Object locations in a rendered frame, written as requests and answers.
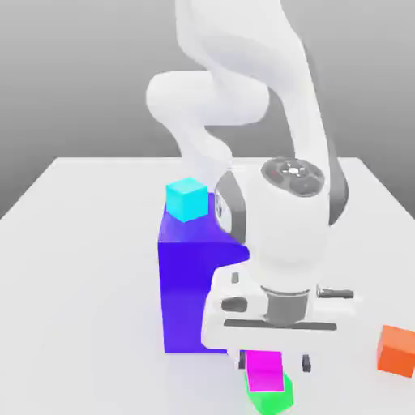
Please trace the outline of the small cyan cube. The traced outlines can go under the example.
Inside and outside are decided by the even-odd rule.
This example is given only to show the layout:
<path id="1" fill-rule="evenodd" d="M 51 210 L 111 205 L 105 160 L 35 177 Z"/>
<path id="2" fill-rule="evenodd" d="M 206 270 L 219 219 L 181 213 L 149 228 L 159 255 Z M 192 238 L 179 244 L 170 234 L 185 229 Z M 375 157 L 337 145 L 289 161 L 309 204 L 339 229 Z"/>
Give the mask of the small cyan cube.
<path id="1" fill-rule="evenodd" d="M 208 214 L 208 187 L 193 178 L 171 182 L 165 187 L 168 214 L 186 223 Z"/>

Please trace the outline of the small magenta cube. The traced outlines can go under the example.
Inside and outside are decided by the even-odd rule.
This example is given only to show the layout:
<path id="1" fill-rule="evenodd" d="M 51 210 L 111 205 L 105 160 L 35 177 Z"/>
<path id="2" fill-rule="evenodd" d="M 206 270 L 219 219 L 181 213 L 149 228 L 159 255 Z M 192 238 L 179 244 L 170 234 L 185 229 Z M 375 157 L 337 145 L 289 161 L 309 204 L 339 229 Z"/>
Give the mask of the small magenta cube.
<path id="1" fill-rule="evenodd" d="M 283 392 L 285 381 L 282 353 L 247 350 L 246 377 L 249 392 Z"/>

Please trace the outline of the small green cube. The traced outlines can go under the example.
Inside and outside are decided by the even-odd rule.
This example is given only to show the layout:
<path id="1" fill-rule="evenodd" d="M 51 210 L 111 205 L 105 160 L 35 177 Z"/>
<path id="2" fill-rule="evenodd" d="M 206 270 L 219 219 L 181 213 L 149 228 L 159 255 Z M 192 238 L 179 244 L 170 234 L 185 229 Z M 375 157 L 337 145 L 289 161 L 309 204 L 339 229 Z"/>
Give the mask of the small green cube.
<path id="1" fill-rule="evenodd" d="M 250 402 L 260 415 L 278 415 L 293 406 L 293 383 L 287 374 L 284 374 L 283 391 L 253 392 L 249 389 L 247 373 L 244 373 L 244 380 Z"/>

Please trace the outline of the small orange cube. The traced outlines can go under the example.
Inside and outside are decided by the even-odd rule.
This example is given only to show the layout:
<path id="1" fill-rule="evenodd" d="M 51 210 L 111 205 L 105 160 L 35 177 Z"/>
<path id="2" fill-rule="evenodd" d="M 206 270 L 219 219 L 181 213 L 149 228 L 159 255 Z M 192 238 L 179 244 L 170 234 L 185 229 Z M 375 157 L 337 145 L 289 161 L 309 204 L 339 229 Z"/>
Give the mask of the small orange cube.
<path id="1" fill-rule="evenodd" d="M 415 371 L 415 332 L 383 325 L 377 348 L 377 369 L 411 378 Z"/>

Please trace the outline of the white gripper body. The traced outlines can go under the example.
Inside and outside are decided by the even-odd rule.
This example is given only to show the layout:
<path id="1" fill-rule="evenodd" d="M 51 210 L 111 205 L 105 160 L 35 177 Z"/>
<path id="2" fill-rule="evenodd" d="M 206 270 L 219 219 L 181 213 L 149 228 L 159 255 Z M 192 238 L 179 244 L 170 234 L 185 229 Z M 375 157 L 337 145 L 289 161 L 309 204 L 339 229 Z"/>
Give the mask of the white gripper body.
<path id="1" fill-rule="evenodd" d="M 306 319 L 288 326 L 261 319 L 205 317 L 201 340 L 209 349 L 279 351 L 312 354 L 337 346 L 344 334 L 344 322 L 334 319 Z"/>

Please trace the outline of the large blue box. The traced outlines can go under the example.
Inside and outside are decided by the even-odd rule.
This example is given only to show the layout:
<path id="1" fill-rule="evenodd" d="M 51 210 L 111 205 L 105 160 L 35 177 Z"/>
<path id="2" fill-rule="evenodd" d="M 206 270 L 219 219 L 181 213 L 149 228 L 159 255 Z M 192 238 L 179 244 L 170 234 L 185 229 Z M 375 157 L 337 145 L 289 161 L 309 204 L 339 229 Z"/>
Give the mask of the large blue box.
<path id="1" fill-rule="evenodd" d="M 248 249 L 224 233 L 208 195 L 208 214 L 182 223 L 164 212 L 158 237 L 164 350 L 179 354 L 224 354 L 201 343 L 203 310 L 218 267 L 248 260 Z"/>

